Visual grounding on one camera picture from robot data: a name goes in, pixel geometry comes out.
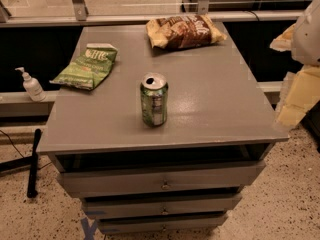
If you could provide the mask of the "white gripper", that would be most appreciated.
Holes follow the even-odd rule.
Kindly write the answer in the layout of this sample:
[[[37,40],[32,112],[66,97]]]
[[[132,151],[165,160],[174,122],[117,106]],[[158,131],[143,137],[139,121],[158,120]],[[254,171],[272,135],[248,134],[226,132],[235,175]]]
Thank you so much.
[[[294,128],[320,101],[320,0],[313,0],[296,24],[276,37],[270,48],[291,50],[292,58],[304,64],[297,73],[286,74],[276,106],[276,123]]]

